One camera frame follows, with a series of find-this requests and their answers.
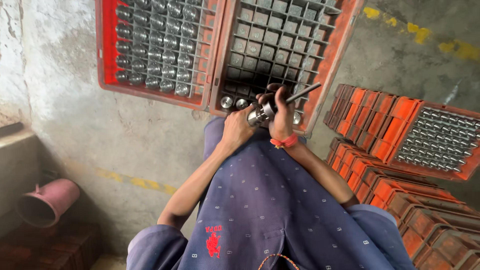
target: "navy blue shirt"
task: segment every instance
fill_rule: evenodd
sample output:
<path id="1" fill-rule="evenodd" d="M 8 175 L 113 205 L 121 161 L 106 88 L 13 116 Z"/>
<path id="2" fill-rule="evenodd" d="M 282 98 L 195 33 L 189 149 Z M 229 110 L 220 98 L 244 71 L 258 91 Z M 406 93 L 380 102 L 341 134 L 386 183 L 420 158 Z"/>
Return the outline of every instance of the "navy blue shirt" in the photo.
<path id="1" fill-rule="evenodd" d="M 223 119 L 205 128 L 207 158 L 220 141 Z M 370 205 L 343 209 L 283 149 L 255 135 L 223 162 L 200 208 L 192 236 L 168 225 L 139 232 L 127 269 L 255 270 L 270 254 L 300 269 L 415 269 L 396 221 Z M 269 258 L 262 269 L 294 269 Z"/>

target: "gray plastic grid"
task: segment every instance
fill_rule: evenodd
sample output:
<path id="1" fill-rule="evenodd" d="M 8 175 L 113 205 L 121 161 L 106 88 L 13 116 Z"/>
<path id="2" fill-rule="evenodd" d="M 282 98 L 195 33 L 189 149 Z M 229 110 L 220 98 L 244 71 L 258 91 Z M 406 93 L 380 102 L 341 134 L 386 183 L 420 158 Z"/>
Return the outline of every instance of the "gray plastic grid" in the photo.
<path id="1" fill-rule="evenodd" d="M 138 74 L 143 75 L 144 76 L 144 81 L 143 81 L 144 86 L 145 86 L 145 79 L 147 79 L 148 77 L 158 78 L 159 82 L 161 82 L 162 80 L 171 81 L 174 84 L 174 90 L 172 92 L 175 95 L 177 94 L 177 93 L 175 93 L 175 89 L 176 89 L 177 84 L 185 84 L 189 87 L 189 93 L 188 93 L 188 95 L 186 95 L 186 97 L 192 98 L 193 95 L 196 92 L 196 91 L 194 91 L 194 88 L 198 88 L 197 91 L 200 94 L 203 92 L 204 84 L 198 83 L 197 82 L 197 77 L 202 76 L 203 77 L 202 81 L 204 83 L 205 82 L 204 77 L 206 75 L 206 71 L 199 70 L 198 65 L 199 65 L 199 60 L 200 59 L 208 60 L 208 58 L 201 55 L 201 46 L 202 45 L 211 46 L 210 40 L 209 40 L 209 42 L 203 40 L 203 35 L 204 35 L 204 31 L 206 29 L 213 32 L 213 26 L 205 24 L 206 23 L 205 17 L 206 17 L 206 15 L 211 15 L 211 16 L 215 17 L 216 11 L 207 8 L 208 7 L 208 0 L 198 0 L 197 2 L 201 5 L 185 3 L 184 1 L 177 1 L 177 2 L 180 5 L 182 5 L 182 10 L 183 10 L 183 7 L 185 5 L 190 5 L 190 6 L 193 6 L 194 8 L 196 8 L 197 11 L 200 11 L 200 15 L 198 16 L 197 21 L 186 20 L 186 19 L 183 18 L 183 15 L 182 15 L 181 18 L 173 17 L 173 16 L 169 15 L 167 11 L 158 12 L 157 10 L 155 10 L 151 7 L 149 7 L 148 9 L 144 9 L 144 8 L 141 8 L 137 4 L 137 2 L 135 3 L 134 6 L 127 6 L 127 7 L 131 10 L 132 14 L 135 11 L 143 11 L 143 12 L 149 14 L 149 16 L 151 16 L 153 14 L 160 14 L 160 15 L 164 16 L 166 22 L 168 22 L 169 19 L 173 19 L 173 20 L 176 20 L 176 21 L 180 22 L 181 24 L 182 23 L 190 23 L 190 24 L 197 27 L 197 34 L 196 34 L 195 37 L 187 37 L 187 36 L 183 35 L 182 33 L 173 34 L 171 32 L 168 32 L 166 29 L 160 30 L 160 29 L 153 28 L 153 27 L 151 27 L 150 18 L 149 18 L 149 22 L 148 22 L 147 25 L 140 25 L 140 24 L 136 23 L 134 20 L 131 20 L 131 21 L 128 21 L 128 22 L 123 21 L 123 20 L 119 20 L 119 23 L 124 23 L 126 25 L 130 25 L 132 27 L 132 32 L 135 31 L 135 28 L 139 27 L 139 28 L 145 29 L 148 32 L 149 35 L 152 34 L 152 31 L 156 31 L 156 32 L 161 33 L 163 35 L 163 38 L 165 38 L 166 35 L 172 35 L 172 36 L 177 38 L 177 41 L 178 41 L 179 44 L 180 44 L 180 41 L 182 39 L 188 39 L 188 40 L 192 41 L 193 44 L 194 44 L 194 53 L 181 52 L 179 48 L 168 49 L 168 48 L 165 47 L 165 44 L 163 44 L 161 46 L 156 45 L 156 44 L 152 44 L 150 42 L 150 39 L 148 39 L 147 42 L 144 42 L 144 41 L 136 39 L 134 37 L 134 35 L 132 35 L 132 38 L 119 37 L 119 39 L 129 41 L 132 47 L 137 45 L 137 44 L 142 44 L 143 46 L 145 46 L 147 48 L 148 51 L 150 51 L 150 49 L 152 49 L 152 48 L 158 48 L 162 52 L 162 55 L 164 54 L 165 51 L 172 51 L 172 52 L 175 53 L 176 61 L 178 61 L 178 57 L 180 55 L 182 55 L 182 54 L 188 55 L 190 58 L 193 59 L 193 63 L 192 63 L 191 68 L 181 67 L 181 66 L 178 66 L 178 64 L 168 64 L 168 65 L 175 69 L 175 74 L 177 74 L 178 70 L 180 70 L 180 69 L 184 69 L 184 70 L 189 71 L 191 73 L 190 80 L 188 82 L 184 82 L 184 81 L 177 80 L 176 76 L 174 78 L 166 78 L 166 77 L 163 76 L 163 74 L 162 75 L 154 75 L 154 74 L 151 74 L 147 69 L 145 69 L 144 72 L 137 72 L 137 71 L 134 71 L 131 68 L 122 68 L 122 69 L 124 69 L 124 70 L 126 70 L 130 73 L 138 73 Z M 138 56 L 133 55 L 132 53 L 128 53 L 128 54 L 125 54 L 125 55 L 127 57 L 129 57 L 131 63 L 135 60 L 142 60 L 142 61 L 146 62 L 147 67 L 153 62 L 161 64 L 162 69 L 164 67 L 163 60 L 153 60 L 148 56 L 148 54 L 145 57 L 138 57 Z"/>
<path id="2" fill-rule="evenodd" d="M 286 84 L 292 94 L 310 86 L 329 44 L 324 37 L 335 28 L 328 24 L 329 15 L 341 13 L 335 4 L 335 0 L 242 0 L 227 57 L 224 96 L 230 96 L 233 104 L 239 99 L 254 102 L 270 83 Z M 324 32 L 317 37 L 319 30 Z M 285 41 L 291 42 L 287 48 Z M 269 64 L 268 70 L 259 70 L 261 61 Z M 308 95 L 297 100 L 296 112 L 303 113 L 306 100 Z"/>

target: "concrete floor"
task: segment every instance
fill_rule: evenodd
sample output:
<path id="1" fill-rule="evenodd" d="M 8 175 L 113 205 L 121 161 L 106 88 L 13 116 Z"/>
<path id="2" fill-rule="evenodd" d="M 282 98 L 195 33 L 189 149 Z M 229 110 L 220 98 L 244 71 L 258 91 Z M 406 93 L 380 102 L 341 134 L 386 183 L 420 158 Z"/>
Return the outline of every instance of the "concrete floor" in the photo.
<path id="1" fill-rule="evenodd" d="M 478 1 L 366 7 L 332 89 L 346 83 L 480 111 Z M 125 255 L 202 163 L 209 115 L 100 89 L 95 44 L 94 1 L 0 0 L 0 125 L 32 126 L 44 167 L 82 189 L 67 215 L 101 224 L 107 251 Z M 322 123 L 332 94 L 308 142 L 321 158 L 335 136 Z M 443 184 L 480 209 L 478 175 Z"/>

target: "yellow floor marking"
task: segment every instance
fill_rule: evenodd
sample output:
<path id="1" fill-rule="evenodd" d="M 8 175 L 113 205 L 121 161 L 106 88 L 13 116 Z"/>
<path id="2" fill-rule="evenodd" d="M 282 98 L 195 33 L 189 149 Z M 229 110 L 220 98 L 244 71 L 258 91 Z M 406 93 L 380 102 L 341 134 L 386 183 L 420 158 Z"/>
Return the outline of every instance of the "yellow floor marking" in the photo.
<path id="1" fill-rule="evenodd" d="M 125 174 L 121 173 L 116 173 L 112 171 L 108 171 L 102 168 L 96 168 L 95 169 L 95 175 L 107 178 L 107 179 L 112 179 L 120 183 L 125 183 L 125 184 L 132 184 L 135 186 L 139 186 L 144 189 L 153 189 L 157 190 L 169 195 L 173 195 L 177 189 L 173 186 L 170 186 L 168 184 L 162 184 L 158 183 L 152 180 L 148 179 L 143 179 L 143 178 L 138 178 L 138 177 L 133 177 L 133 176 L 128 176 Z"/>
<path id="2" fill-rule="evenodd" d="M 389 14 L 376 10 L 373 8 L 365 7 L 363 13 L 368 19 L 377 20 L 382 17 L 382 21 L 387 25 L 396 28 L 400 28 L 399 33 L 411 33 L 415 34 L 413 40 L 418 44 L 425 44 L 426 42 L 436 42 L 435 39 L 431 38 L 433 33 L 430 29 L 419 27 L 413 23 L 398 24 L 398 20 Z M 475 47 L 467 42 L 453 39 L 450 42 L 443 42 L 437 45 L 438 49 L 443 53 L 451 53 L 455 57 L 465 60 L 474 60 L 480 61 L 480 48 Z"/>

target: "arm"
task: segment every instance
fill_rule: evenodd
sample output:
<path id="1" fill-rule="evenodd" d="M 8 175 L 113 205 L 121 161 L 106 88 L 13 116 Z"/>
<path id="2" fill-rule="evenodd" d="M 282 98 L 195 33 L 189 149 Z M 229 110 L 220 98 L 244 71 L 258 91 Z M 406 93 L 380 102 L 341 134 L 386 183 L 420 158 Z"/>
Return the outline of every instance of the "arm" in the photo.
<path id="1" fill-rule="evenodd" d="M 268 128 L 271 137 L 281 141 L 293 133 L 292 123 L 295 104 L 285 104 L 284 96 L 287 89 L 283 85 L 270 84 L 267 88 L 271 91 L 277 90 L 275 93 L 275 104 L 278 108 L 275 119 L 269 123 Z M 269 95 L 257 95 L 259 103 L 262 104 L 268 98 L 272 98 Z M 285 151 L 305 168 L 344 208 L 359 203 L 347 182 L 328 164 L 313 154 L 304 144 L 297 143 L 292 147 L 285 148 Z"/>
<path id="2" fill-rule="evenodd" d="M 212 155 L 173 194 L 160 214 L 157 224 L 182 228 L 218 167 L 253 135 L 254 128 L 250 127 L 246 121 L 247 114 L 251 110 L 252 107 L 248 107 L 233 112 L 227 117 L 222 139 Z"/>

